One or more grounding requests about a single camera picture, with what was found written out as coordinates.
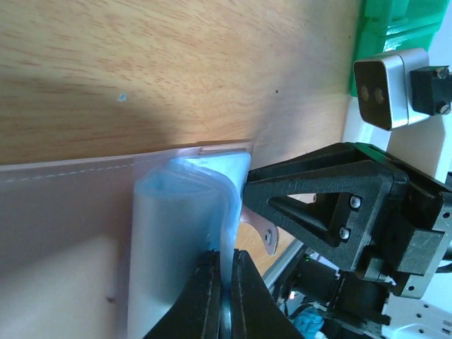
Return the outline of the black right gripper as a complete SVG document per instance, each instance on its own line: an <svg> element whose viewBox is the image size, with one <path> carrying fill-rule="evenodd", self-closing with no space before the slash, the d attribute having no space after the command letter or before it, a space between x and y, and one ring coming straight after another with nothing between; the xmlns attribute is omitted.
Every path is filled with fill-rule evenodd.
<svg viewBox="0 0 452 339"><path fill-rule="evenodd" d="M451 190L363 143L343 165L248 182L244 205L338 266L345 286L421 298L451 240Z"/></svg>

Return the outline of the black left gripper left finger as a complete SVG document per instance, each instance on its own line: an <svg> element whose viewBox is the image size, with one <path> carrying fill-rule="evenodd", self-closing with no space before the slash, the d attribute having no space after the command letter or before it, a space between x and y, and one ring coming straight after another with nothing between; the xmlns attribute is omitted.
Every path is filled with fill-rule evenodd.
<svg viewBox="0 0 452 339"><path fill-rule="evenodd" d="M220 334L220 253L202 254L170 310L147 339L218 338Z"/></svg>

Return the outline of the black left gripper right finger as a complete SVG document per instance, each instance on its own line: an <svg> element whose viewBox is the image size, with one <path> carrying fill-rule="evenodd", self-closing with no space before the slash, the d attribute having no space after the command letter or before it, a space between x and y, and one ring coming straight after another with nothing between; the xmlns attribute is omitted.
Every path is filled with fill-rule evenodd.
<svg viewBox="0 0 452 339"><path fill-rule="evenodd" d="M303 337L279 310L251 256L245 250L234 251L230 309L233 338Z"/></svg>

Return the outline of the pink leather card holder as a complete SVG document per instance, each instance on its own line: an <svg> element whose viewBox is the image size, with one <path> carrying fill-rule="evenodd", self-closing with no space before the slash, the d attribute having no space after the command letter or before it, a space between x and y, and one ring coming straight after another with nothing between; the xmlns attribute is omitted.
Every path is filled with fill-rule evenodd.
<svg viewBox="0 0 452 339"><path fill-rule="evenodd" d="M1 167L1 337L142 338L198 256L231 279L239 224L276 252L277 227L242 204L247 142Z"/></svg>

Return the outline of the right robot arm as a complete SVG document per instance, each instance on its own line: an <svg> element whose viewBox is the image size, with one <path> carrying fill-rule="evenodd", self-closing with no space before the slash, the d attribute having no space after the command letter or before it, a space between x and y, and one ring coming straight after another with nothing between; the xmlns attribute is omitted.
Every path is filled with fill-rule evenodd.
<svg viewBox="0 0 452 339"><path fill-rule="evenodd" d="M324 257L297 254L273 286L380 336L390 295L421 298L451 242L451 190L374 145L336 143L250 171L244 205Z"/></svg>

